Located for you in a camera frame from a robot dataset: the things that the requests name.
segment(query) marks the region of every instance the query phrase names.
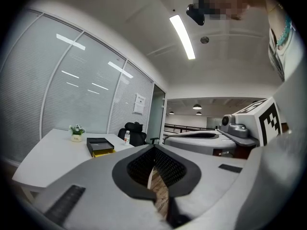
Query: black rubber pad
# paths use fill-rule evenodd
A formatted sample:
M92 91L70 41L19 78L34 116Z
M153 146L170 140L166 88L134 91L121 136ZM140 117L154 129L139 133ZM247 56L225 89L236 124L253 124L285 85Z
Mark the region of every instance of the black rubber pad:
M227 170L227 171L231 171L234 173L240 173L242 168L240 167L236 167L236 166L231 166L231 165L227 165L227 164L221 164L219 166L219 168L223 169L223 170Z
M51 206L45 213L45 216L59 226L62 226L84 192L84 187L72 185L54 205Z

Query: window blinds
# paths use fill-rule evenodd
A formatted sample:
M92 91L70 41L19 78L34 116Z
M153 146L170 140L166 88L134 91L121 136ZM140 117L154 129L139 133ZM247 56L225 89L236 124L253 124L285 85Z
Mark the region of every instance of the window blinds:
M154 84L130 63L126 64L124 70L130 76L128 74L121 75L114 98L109 133L117 135L127 122L143 124L143 132L146 132ZM146 98L143 115L133 112L137 93Z
M43 136L51 129L80 124L106 133L116 85L125 60L83 34L62 60L47 93Z
M7 58L10 50L22 35L22 33L27 29L27 27L34 22L34 20L39 17L41 14L32 12L32 11L23 11L20 13L17 21L12 25L10 31L7 33L5 42L2 45L1 49L1 60L0 60L0 69L4 63L4 60Z
M19 39L0 76L1 145L4 155L22 161L39 142L39 119L52 71L77 30L48 17L35 21Z

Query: railing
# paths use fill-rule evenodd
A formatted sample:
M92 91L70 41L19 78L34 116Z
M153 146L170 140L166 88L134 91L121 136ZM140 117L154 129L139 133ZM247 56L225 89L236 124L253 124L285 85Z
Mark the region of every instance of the railing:
M201 128L201 127L192 127L192 126L181 126L181 125L172 125L165 124L164 131L174 134L184 133L189 131L199 131L199 130L214 130L214 128Z

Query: small white pot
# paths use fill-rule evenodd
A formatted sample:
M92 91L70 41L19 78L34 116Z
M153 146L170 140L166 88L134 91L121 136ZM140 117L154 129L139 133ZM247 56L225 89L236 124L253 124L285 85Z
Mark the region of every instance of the small white pot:
M71 141L81 142L82 141L82 136L81 135L71 135Z

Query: door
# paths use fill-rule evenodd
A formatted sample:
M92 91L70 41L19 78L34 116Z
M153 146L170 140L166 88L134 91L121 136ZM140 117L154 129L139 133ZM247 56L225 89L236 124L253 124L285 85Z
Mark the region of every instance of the door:
M160 138L163 110L164 110L165 93L159 89L156 85L153 88L153 99L150 108L149 122L147 128L146 142L151 144L151 138Z
M219 125L222 124L222 118L219 117L208 117L207 118L207 128L219 128Z

